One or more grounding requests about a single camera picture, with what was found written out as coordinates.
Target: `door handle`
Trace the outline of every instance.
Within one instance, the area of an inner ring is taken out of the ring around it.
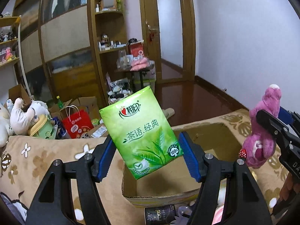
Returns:
[[[158,31],[159,29],[158,29],[158,28],[151,29],[151,26],[148,25],[148,30],[149,30],[149,31]]]

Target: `wooden door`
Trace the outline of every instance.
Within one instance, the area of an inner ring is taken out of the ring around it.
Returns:
[[[193,0],[140,0],[145,55],[155,61],[157,83],[194,80]]]

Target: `tissue pack logo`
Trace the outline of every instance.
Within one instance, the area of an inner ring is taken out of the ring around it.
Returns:
[[[124,117],[130,117],[136,114],[140,111],[141,104],[139,104],[139,101],[136,103],[133,103],[132,105],[128,107],[121,107],[121,110],[119,111],[119,116],[124,119]]]

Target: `open cardboard box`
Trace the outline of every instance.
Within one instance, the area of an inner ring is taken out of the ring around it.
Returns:
[[[70,105],[77,106],[79,110],[85,110],[89,114],[91,120],[101,119],[99,108],[97,105],[97,98],[95,96],[79,97],[76,100],[74,100]]]
[[[15,103],[17,98],[22,98],[24,100],[25,108],[27,109],[31,105],[31,99],[22,85],[16,85],[10,88],[8,90],[8,98],[11,99],[13,103]]]
[[[195,144],[206,153],[223,161],[235,161],[241,144],[223,123],[204,124],[186,130]],[[189,174],[183,157],[178,157],[162,168],[135,180],[124,165],[122,194],[135,206],[154,207],[195,200],[201,184]]]

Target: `green tissue pack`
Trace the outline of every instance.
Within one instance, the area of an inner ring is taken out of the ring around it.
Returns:
[[[183,155],[150,86],[101,109],[100,114],[135,179]]]

